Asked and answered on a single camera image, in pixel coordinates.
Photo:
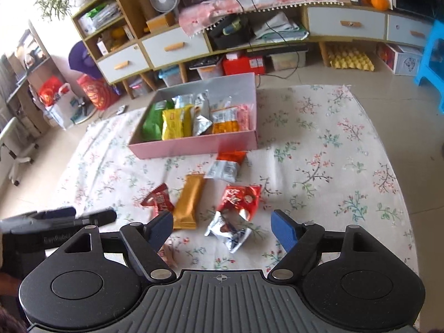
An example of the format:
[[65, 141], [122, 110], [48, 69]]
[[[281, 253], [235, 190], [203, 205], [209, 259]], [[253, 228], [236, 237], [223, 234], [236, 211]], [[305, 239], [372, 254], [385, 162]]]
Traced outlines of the small red crinkled snack packet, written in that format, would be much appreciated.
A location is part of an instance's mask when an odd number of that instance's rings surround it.
[[168, 187], [165, 183], [161, 183], [142, 200], [141, 206], [151, 208], [152, 217], [156, 217], [164, 211], [172, 213], [175, 209], [171, 202]]

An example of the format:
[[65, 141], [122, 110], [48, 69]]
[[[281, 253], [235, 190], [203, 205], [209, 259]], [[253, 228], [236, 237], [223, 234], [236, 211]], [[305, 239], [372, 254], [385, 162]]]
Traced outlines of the gold wafer bar packet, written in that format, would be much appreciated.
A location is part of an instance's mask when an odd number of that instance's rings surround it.
[[205, 175], [187, 175], [181, 195], [173, 211], [173, 229], [196, 229], [195, 210], [205, 186]]

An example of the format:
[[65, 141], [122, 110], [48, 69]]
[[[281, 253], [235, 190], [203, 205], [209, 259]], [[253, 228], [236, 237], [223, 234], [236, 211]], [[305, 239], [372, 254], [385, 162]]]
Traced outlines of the white blue small snack packet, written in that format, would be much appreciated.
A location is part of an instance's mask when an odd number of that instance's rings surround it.
[[236, 253], [252, 233], [252, 229], [244, 225], [245, 222], [242, 215], [217, 211], [204, 235], [216, 237], [230, 253]]

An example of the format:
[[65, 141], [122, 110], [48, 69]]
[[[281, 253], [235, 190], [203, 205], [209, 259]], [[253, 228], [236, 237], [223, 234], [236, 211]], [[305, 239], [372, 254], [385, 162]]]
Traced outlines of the green snack packet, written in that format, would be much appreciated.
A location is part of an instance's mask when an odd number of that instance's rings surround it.
[[160, 141], [163, 130], [163, 111], [174, 107], [171, 99], [153, 103], [142, 125], [143, 141]]

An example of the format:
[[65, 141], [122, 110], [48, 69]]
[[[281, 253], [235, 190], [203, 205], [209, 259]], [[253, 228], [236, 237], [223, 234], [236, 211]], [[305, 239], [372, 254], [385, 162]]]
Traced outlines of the yellow snack packet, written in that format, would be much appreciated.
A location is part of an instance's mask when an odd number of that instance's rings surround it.
[[163, 111], [162, 140], [188, 138], [193, 133], [192, 105]]

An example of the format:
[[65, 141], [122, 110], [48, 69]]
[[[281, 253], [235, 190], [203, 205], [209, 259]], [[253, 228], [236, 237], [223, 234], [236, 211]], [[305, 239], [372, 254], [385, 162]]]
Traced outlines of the silver chocolate pie snack pack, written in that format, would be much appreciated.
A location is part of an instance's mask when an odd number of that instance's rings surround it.
[[193, 136], [205, 134], [212, 126], [208, 91], [199, 93], [194, 100]]

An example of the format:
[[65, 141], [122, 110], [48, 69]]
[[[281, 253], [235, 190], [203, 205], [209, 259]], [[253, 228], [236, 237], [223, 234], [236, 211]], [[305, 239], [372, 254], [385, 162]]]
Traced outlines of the pink strawberry snack packet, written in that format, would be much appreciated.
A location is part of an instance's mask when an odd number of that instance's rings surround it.
[[239, 131], [247, 131], [250, 128], [250, 107], [248, 105], [238, 105], [237, 122], [239, 124]]

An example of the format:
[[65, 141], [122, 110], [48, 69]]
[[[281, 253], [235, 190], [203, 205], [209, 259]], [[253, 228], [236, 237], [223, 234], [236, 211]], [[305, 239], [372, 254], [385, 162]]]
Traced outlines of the white blue bread packet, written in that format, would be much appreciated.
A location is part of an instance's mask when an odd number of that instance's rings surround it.
[[187, 107], [189, 105], [194, 105], [194, 94], [183, 94], [177, 95], [172, 98], [175, 109], [180, 109]]

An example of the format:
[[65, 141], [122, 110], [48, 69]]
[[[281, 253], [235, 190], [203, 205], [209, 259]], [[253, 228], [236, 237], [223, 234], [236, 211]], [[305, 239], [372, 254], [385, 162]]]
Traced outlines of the floral white rug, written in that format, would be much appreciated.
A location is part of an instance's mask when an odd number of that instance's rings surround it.
[[[418, 267], [414, 234], [397, 177], [366, 112], [347, 87], [295, 86], [257, 93], [258, 148], [247, 154], [239, 185], [261, 186], [251, 235], [235, 253], [206, 234], [225, 182], [209, 181], [196, 209], [197, 227], [175, 231], [166, 254], [177, 269], [270, 271], [284, 249], [270, 229], [270, 214], [284, 211], [298, 222], [331, 231], [363, 226], [411, 269]], [[117, 231], [132, 221], [147, 222], [142, 206], [165, 183], [177, 201], [186, 177], [204, 174], [215, 156], [138, 159], [129, 139], [142, 112], [136, 110], [88, 128], [65, 170], [62, 200], [80, 214], [113, 208]]]

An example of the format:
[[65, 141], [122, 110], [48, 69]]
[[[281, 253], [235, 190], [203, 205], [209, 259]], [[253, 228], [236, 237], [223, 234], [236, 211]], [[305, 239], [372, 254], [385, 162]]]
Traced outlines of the orange silver snack packet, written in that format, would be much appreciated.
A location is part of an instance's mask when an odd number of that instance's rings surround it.
[[247, 153], [236, 151], [219, 153], [205, 174], [205, 179], [224, 180], [228, 183], [236, 182], [236, 178]]

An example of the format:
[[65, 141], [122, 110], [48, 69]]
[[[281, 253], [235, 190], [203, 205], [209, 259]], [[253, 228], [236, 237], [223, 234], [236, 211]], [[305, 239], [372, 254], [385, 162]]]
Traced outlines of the red gift bag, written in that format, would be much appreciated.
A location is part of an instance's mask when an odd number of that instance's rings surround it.
[[83, 74], [77, 79], [77, 84], [92, 104], [100, 111], [107, 110], [120, 98], [103, 77], [96, 79], [90, 75]]

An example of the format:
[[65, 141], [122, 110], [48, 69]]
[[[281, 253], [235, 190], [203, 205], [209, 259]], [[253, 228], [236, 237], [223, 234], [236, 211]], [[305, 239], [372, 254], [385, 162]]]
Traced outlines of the clear plastic storage bin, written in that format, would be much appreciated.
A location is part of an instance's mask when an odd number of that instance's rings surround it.
[[270, 56], [273, 68], [276, 71], [298, 69], [306, 66], [307, 51], [277, 53]]

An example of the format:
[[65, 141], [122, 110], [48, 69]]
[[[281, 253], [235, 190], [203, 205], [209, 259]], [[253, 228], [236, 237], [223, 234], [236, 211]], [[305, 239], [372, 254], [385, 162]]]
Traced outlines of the yellow egg tray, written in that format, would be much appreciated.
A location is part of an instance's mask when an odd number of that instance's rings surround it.
[[344, 44], [329, 45], [327, 47], [327, 57], [330, 67], [334, 69], [375, 71], [375, 66], [370, 57], [356, 47], [349, 47], [349, 45]]

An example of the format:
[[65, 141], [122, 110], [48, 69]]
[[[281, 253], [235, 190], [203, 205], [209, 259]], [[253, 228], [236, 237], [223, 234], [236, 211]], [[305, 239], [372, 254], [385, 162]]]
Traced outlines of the red cardboard box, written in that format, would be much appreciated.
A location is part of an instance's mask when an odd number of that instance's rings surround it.
[[238, 59], [226, 59], [222, 61], [223, 72], [226, 75], [254, 73], [264, 75], [266, 73], [265, 62], [262, 56], [241, 56]]

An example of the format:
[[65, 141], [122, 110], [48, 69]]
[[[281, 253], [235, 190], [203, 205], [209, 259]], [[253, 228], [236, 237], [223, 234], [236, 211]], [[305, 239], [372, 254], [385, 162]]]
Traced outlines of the wooden tv cabinet with drawers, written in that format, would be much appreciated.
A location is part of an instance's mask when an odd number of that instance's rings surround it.
[[[328, 43], [332, 41], [382, 41], [411, 47], [424, 47], [431, 31], [429, 22], [393, 11], [339, 4], [310, 4], [275, 11], [232, 14], [216, 27], [187, 36], [179, 23], [150, 30], [138, 0], [93, 0], [72, 16], [87, 52], [110, 85], [129, 89], [133, 77], [149, 87], [157, 86], [148, 71], [258, 47]], [[253, 19], [258, 14], [276, 16], [296, 10], [296, 23], [305, 31], [302, 37], [274, 40], [256, 39]]]

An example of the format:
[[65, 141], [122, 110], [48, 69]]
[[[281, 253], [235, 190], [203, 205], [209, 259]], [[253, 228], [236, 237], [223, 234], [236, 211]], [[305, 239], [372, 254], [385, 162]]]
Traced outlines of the blue plastic stool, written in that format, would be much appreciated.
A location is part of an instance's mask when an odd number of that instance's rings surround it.
[[438, 109], [443, 113], [443, 21], [435, 20], [428, 36], [418, 72], [413, 81], [420, 86], [428, 81], [440, 93]]

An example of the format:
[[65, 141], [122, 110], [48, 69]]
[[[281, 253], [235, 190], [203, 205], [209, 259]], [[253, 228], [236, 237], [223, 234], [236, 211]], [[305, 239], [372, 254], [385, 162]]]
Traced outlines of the pink cloth on cabinet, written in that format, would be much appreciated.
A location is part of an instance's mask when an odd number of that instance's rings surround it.
[[178, 23], [184, 33], [193, 37], [216, 27], [223, 18], [232, 14], [275, 11], [310, 4], [339, 4], [339, 0], [208, 0], [179, 13]]

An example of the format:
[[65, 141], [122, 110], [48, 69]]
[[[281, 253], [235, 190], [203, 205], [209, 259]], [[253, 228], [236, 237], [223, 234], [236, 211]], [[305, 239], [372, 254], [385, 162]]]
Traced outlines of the orange fruit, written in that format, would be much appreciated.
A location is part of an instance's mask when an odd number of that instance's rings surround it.
[[389, 0], [370, 0], [370, 3], [372, 7], [378, 11], [387, 11], [390, 9]]

